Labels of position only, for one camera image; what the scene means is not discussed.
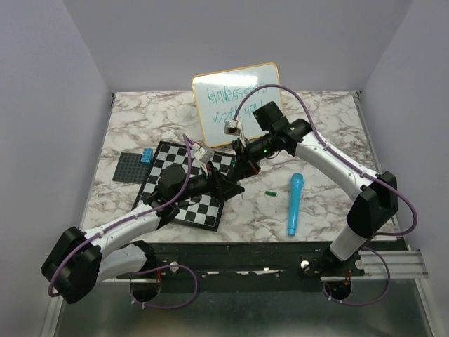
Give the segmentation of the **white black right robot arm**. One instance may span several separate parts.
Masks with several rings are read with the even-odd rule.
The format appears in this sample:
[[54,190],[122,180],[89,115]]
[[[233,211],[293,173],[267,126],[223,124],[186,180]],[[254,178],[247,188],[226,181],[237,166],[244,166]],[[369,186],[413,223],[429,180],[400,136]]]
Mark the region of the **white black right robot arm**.
[[347,224],[323,257],[324,270],[331,275],[340,274],[347,269],[348,259],[396,214],[396,177],[390,172],[377,175],[341,151],[331,154],[329,144],[319,142],[309,122],[304,119],[289,122],[274,102],[253,114],[265,134],[253,141],[243,137],[232,141],[236,161],[229,178],[238,182],[257,175],[261,160],[284,150],[312,164],[342,188],[353,205]]

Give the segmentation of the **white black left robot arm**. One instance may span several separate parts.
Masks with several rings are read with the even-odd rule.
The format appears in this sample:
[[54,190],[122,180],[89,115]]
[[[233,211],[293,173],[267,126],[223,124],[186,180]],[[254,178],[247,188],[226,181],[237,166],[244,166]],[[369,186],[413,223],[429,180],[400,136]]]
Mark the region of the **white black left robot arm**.
[[191,176],[179,164],[168,166],[153,192],[126,215],[92,232],[70,227],[60,235],[41,267],[49,296],[62,296],[69,304],[81,300],[96,285],[107,257],[125,252],[131,240],[170,223],[180,212],[179,201],[207,194],[225,202],[244,191],[241,179],[234,169],[225,175],[207,165],[205,173]]

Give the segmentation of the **yellow framed whiteboard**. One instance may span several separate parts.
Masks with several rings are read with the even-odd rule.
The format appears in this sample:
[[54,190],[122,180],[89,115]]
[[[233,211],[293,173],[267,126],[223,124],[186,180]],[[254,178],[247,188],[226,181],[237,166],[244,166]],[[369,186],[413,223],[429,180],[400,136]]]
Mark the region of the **yellow framed whiteboard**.
[[204,143],[209,147],[230,144],[235,137],[225,134],[225,122],[236,113],[247,139],[262,136],[264,131],[253,112],[271,101],[282,108],[281,90],[263,88],[254,94],[250,92],[265,84],[278,83],[279,72],[273,62],[193,77],[192,90]]

